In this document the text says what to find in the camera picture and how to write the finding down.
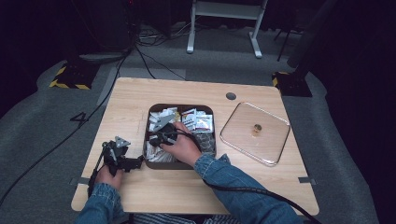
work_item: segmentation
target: transparent lid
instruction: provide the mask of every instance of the transparent lid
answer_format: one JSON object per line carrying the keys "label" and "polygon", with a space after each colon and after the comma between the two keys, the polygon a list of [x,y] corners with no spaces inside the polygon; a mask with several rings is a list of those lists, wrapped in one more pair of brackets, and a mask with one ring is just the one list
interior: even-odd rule
{"label": "transparent lid", "polygon": [[249,103],[240,103],[221,130],[221,140],[267,165],[279,162],[290,124]]}

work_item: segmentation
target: yellow and black hazard tape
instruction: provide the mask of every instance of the yellow and black hazard tape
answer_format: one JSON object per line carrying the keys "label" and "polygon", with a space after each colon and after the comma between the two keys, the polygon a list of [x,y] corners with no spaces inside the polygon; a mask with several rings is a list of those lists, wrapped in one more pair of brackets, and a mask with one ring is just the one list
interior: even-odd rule
{"label": "yellow and black hazard tape", "polygon": [[277,88],[278,90],[279,90],[279,83],[278,83],[278,81],[277,81],[277,76],[279,76],[279,75],[289,75],[290,73],[287,73],[287,72],[274,72],[273,74],[272,74],[272,80],[273,80],[273,84],[274,84],[274,87],[275,88]]}
{"label": "yellow and black hazard tape", "polygon": [[70,73],[67,69],[67,63],[64,63],[49,86],[66,89],[90,90],[92,87],[92,80],[93,77],[86,78],[84,76],[78,76],[77,74]]}

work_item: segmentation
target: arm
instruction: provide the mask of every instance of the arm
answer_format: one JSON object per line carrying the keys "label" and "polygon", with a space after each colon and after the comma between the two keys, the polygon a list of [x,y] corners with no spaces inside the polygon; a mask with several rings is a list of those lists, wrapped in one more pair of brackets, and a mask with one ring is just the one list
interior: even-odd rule
{"label": "arm", "polygon": [[122,170],[118,170],[113,177],[107,166],[102,167],[96,177],[92,195],[75,223],[111,223],[124,214],[118,193],[122,173]]}
{"label": "arm", "polygon": [[[189,132],[180,122],[175,127]],[[163,150],[178,160],[194,167],[194,170],[209,184],[222,187],[264,187],[240,169],[232,166],[226,155],[219,160],[202,155],[196,145],[186,136],[178,135],[173,146],[161,145]],[[227,210],[242,223],[302,223],[287,204],[270,196],[250,192],[214,190]]]}

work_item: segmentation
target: denim sleeve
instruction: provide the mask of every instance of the denim sleeve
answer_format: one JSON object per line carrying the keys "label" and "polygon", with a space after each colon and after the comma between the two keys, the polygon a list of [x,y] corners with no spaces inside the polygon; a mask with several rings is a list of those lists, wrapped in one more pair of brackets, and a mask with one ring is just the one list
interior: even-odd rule
{"label": "denim sleeve", "polygon": [[[212,185],[264,189],[251,176],[232,166],[227,155],[216,160],[203,154],[195,163],[194,170]],[[270,196],[215,189],[214,192],[231,215],[241,223],[303,223],[287,203]]]}
{"label": "denim sleeve", "polygon": [[124,215],[119,193],[105,183],[95,184],[91,197],[85,203],[75,223],[111,223]]}

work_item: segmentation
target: wooden table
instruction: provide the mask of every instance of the wooden table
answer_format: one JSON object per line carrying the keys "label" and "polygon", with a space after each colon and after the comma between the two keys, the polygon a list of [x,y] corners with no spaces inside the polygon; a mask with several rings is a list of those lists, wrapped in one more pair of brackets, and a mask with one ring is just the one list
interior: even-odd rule
{"label": "wooden table", "polygon": [[[233,92],[235,100],[226,94]],[[82,173],[89,178],[102,150],[102,143],[116,135],[131,141],[127,158],[142,155],[149,108],[156,104],[207,105],[214,113],[217,157],[227,153],[233,165],[254,177],[269,190],[299,204],[311,215],[318,213],[318,204],[307,177],[293,131],[279,164],[268,167],[228,147],[219,133],[240,102],[249,102],[283,119],[288,119],[279,91],[274,87],[219,84],[192,81],[121,77],[109,99],[91,153]],[[87,201],[88,186],[79,184],[72,208],[80,211]],[[120,189],[125,212],[168,214],[228,214],[193,170],[153,170],[142,164],[140,170],[125,173]]]}

